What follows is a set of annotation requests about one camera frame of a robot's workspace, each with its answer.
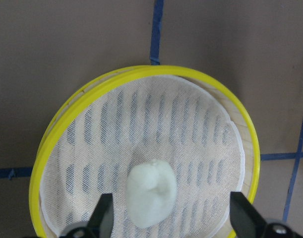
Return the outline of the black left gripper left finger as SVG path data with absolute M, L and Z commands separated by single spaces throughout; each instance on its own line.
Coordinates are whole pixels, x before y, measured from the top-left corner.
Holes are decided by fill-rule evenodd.
M 113 230 L 113 195 L 102 194 L 89 221 L 68 225 L 60 238 L 110 238 Z

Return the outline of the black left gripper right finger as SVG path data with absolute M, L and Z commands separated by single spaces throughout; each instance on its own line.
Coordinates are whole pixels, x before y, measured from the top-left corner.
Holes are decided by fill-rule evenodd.
M 238 238 L 302 238 L 286 223 L 264 219 L 241 192 L 230 193 L 230 222 Z

